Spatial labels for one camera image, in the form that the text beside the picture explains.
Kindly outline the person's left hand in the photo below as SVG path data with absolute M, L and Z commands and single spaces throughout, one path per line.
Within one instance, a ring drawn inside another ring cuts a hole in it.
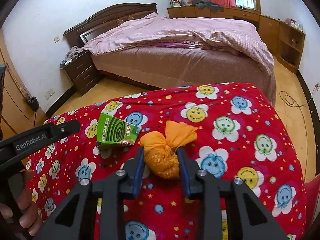
M 33 177 L 32 170 L 22 172 L 24 181 L 28 182 Z M 23 215 L 20 217 L 20 226 L 28 230 L 29 235 L 35 236 L 42 225 L 42 218 L 38 215 L 38 207 L 32 200 L 32 194 L 28 187 L 24 187 L 17 198 L 16 203 Z M 1 214 L 5 219 L 12 217 L 13 212 L 10 207 L 1 203 Z

